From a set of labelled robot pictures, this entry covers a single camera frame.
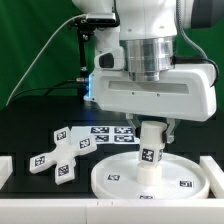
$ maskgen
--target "metal bracket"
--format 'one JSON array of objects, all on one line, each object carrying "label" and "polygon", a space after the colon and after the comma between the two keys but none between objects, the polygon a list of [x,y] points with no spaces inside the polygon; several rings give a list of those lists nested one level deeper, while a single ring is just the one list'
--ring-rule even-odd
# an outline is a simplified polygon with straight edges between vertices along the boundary
[{"label": "metal bracket", "polygon": [[140,137],[141,124],[140,124],[140,122],[138,120],[138,116],[136,114],[126,113],[126,119],[128,121],[128,124],[133,129],[134,136]]},{"label": "metal bracket", "polygon": [[180,120],[173,119],[173,118],[167,118],[168,128],[163,133],[163,142],[164,143],[171,144],[174,142],[174,140],[175,140],[174,131],[177,128],[177,126],[179,125],[179,123],[180,123]]}]

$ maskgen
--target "black cable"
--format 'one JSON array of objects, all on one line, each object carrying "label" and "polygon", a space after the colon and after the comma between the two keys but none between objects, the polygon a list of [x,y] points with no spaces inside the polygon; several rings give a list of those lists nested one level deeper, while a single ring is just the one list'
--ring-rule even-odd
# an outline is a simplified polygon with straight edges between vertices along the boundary
[{"label": "black cable", "polygon": [[50,87],[50,88],[35,88],[35,89],[28,89],[28,90],[24,90],[22,92],[17,93],[16,95],[13,96],[13,98],[10,100],[9,104],[15,100],[15,98],[17,98],[18,96],[24,94],[24,93],[28,93],[28,92],[33,92],[33,91],[42,91],[42,90],[68,90],[68,89],[79,89],[81,87]]},{"label": "black cable", "polygon": [[217,65],[214,61],[212,61],[211,59],[203,58],[202,60],[203,60],[203,61],[206,61],[206,62],[208,62],[208,63],[210,63],[210,64],[212,64],[212,65],[215,67],[216,78],[215,78],[215,80],[214,80],[214,83],[212,84],[212,86],[214,86],[214,85],[219,81],[219,77],[220,77],[219,67],[218,67],[218,65]]},{"label": "black cable", "polygon": [[60,87],[63,85],[67,85],[70,83],[77,83],[77,81],[76,80],[66,80],[66,81],[60,82],[60,83],[54,85],[51,89],[49,88],[49,90],[44,94],[44,96],[48,96],[51,92],[53,92],[55,90],[54,88]]},{"label": "black cable", "polygon": [[184,28],[182,25],[181,20],[181,0],[176,0],[176,22],[177,22],[177,29],[184,40],[194,49],[196,49],[202,56],[202,58],[207,59],[206,53],[203,51],[201,47],[199,47],[196,43],[194,43],[184,32]]},{"label": "black cable", "polygon": [[192,63],[192,64],[198,63],[199,64],[199,63],[203,63],[203,62],[207,62],[209,64],[212,64],[215,68],[216,78],[215,78],[215,80],[212,84],[212,86],[214,86],[219,80],[220,72],[219,72],[218,65],[214,61],[212,61],[211,59],[191,57],[191,56],[175,56],[175,55],[171,58],[171,64],[172,65],[175,65],[175,64],[189,64],[189,63]]}]

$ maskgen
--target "white block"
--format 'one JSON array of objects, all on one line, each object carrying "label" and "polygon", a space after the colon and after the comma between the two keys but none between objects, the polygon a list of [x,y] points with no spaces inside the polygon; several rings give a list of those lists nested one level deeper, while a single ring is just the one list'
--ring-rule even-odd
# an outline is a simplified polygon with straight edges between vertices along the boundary
[{"label": "white block", "polygon": [[0,190],[12,173],[12,157],[0,157]]},{"label": "white block", "polygon": [[202,156],[200,166],[210,181],[210,188],[216,198],[224,199],[224,173],[211,156]]}]

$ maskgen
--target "white puzzle piece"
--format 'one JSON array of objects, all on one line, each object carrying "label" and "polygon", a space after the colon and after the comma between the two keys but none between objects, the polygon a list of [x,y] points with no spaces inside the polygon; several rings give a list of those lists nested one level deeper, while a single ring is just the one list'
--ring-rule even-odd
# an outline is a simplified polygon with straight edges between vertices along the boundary
[{"label": "white puzzle piece", "polygon": [[86,155],[97,149],[95,137],[89,135],[71,144],[71,132],[68,127],[54,132],[56,148],[50,153],[43,153],[30,159],[30,172],[39,173],[57,164],[55,182],[62,184],[75,179],[74,157]]}]

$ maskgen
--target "white cylinder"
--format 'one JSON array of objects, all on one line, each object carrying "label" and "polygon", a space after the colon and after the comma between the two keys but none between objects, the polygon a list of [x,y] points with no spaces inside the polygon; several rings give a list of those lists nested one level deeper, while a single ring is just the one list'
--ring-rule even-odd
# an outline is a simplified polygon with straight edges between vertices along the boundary
[{"label": "white cylinder", "polygon": [[145,186],[156,186],[161,182],[162,167],[146,166],[139,163],[137,166],[137,181]]}]

